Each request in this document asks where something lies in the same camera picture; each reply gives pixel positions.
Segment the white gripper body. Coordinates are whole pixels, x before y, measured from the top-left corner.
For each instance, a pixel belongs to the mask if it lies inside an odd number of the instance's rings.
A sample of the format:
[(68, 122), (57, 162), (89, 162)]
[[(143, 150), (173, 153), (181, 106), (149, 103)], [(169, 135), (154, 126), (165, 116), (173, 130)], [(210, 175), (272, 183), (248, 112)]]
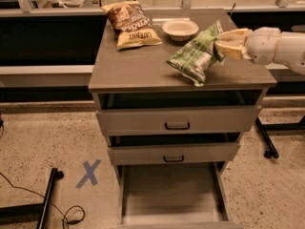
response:
[(278, 28), (263, 27), (252, 31), (245, 47), (251, 61), (255, 64), (268, 65), (273, 62), (281, 31)]

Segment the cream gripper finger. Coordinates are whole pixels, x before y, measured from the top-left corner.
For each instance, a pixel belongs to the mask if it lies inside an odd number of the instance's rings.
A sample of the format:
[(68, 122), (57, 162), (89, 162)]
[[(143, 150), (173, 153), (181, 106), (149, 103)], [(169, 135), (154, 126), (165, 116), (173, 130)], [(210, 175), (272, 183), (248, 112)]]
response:
[(225, 31), (220, 33), (216, 37), (216, 42), (229, 45), (229, 46), (239, 46), (244, 45), (245, 41), (247, 40), (248, 35), (252, 32), (252, 30), (243, 28), (243, 29), (236, 29), (231, 31)]
[(244, 46), (228, 46), (228, 45), (222, 45), (219, 43), (214, 44), (215, 49), (231, 58), (234, 59), (246, 59), (250, 60), (251, 57), (249, 56), (247, 49)]

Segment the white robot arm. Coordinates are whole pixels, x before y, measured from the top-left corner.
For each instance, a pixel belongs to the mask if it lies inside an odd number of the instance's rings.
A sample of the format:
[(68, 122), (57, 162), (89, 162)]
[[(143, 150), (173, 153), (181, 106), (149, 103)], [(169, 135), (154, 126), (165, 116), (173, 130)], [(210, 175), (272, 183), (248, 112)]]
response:
[(295, 73), (305, 73), (305, 34), (301, 32), (269, 27), (225, 31), (216, 37), (214, 47), (234, 59), (261, 65), (275, 63)]

